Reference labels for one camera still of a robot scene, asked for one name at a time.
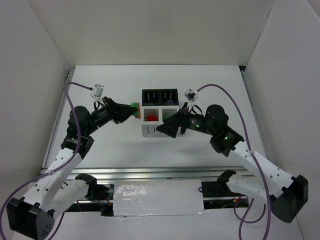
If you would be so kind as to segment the green lego brick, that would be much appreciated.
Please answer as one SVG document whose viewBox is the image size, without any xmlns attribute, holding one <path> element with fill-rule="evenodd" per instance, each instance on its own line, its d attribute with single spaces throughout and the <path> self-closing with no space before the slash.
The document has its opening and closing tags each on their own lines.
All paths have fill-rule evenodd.
<svg viewBox="0 0 320 240">
<path fill-rule="evenodd" d="M 163 119 L 163 122 L 166 123 L 168 121 L 172 121 L 174 118 L 175 118 L 175 115 L 168 116 L 168 117 Z"/>
</svg>

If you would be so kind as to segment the green lego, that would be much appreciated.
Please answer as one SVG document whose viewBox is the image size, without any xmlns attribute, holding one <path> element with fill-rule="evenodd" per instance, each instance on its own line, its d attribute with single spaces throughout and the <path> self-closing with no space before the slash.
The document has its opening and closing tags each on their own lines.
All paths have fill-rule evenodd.
<svg viewBox="0 0 320 240">
<path fill-rule="evenodd" d="M 131 103 L 130 106 L 133 107 L 133 108 L 135 108 L 135 112 L 136 112 L 136 111 L 137 111 L 137 108 L 136 108 L 135 103 L 136 103 L 136 102 Z"/>
</svg>

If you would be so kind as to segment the red ridged lego brick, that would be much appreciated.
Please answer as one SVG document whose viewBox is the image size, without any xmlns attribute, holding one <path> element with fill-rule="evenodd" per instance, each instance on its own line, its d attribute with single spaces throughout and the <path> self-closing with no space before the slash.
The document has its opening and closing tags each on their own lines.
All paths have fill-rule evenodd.
<svg viewBox="0 0 320 240">
<path fill-rule="evenodd" d="M 145 119 L 146 122 L 157 122 L 159 119 L 154 115 L 148 115 Z"/>
</svg>

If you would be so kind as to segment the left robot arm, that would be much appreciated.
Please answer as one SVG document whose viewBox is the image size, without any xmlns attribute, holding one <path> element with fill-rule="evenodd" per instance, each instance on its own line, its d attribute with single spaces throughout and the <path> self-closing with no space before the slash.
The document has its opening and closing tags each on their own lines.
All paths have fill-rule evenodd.
<svg viewBox="0 0 320 240">
<path fill-rule="evenodd" d="M 8 201 L 10 229 L 33 240 L 44 240 L 56 219 L 74 202 L 81 198 L 96 199 L 103 186 L 89 174 L 81 173 L 71 183 L 63 184 L 90 151 L 94 143 L 92 133 L 108 122 L 121 124 L 137 111 L 134 106 L 116 103 L 108 97 L 95 101 L 93 112 L 84 106 L 72 109 L 66 136 L 51 165 L 21 198 L 12 197 Z"/>
</svg>

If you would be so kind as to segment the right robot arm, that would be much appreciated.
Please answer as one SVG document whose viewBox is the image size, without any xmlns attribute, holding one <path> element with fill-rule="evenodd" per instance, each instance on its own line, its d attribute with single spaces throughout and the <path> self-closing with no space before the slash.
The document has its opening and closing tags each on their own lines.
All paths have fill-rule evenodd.
<svg viewBox="0 0 320 240">
<path fill-rule="evenodd" d="M 244 167 L 253 178 L 246 180 L 234 170 L 226 170 L 217 182 L 222 192 L 246 195 L 269 205 L 281 221 L 291 223 L 309 198 L 309 182 L 274 165 L 257 151 L 249 149 L 244 138 L 228 126 L 229 117 L 222 106 L 212 104 L 205 115 L 191 113 L 183 105 L 156 129 L 171 138 L 192 130 L 211 136 L 213 149 Z"/>
</svg>

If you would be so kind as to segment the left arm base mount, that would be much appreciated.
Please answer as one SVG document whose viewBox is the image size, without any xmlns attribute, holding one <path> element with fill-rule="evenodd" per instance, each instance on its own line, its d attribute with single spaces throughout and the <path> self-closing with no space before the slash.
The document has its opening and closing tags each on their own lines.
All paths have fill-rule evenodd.
<svg viewBox="0 0 320 240">
<path fill-rule="evenodd" d="M 84 198 L 89 201 L 96 201 L 100 209 L 105 206 L 111 207 L 114 187 L 114 184 L 96 184 L 90 186 Z"/>
</svg>

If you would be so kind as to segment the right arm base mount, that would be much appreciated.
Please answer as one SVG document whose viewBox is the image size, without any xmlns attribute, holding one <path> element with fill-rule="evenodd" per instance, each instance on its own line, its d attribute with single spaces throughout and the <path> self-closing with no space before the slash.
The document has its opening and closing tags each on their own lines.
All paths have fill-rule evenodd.
<svg viewBox="0 0 320 240">
<path fill-rule="evenodd" d="M 246 208 L 249 205 L 246 196 L 240 193 L 221 191 L 217 181 L 203 181 L 198 191 L 202 193 L 205 210 L 232 209 L 236 203 L 238 203 L 237 208 Z"/>
</svg>

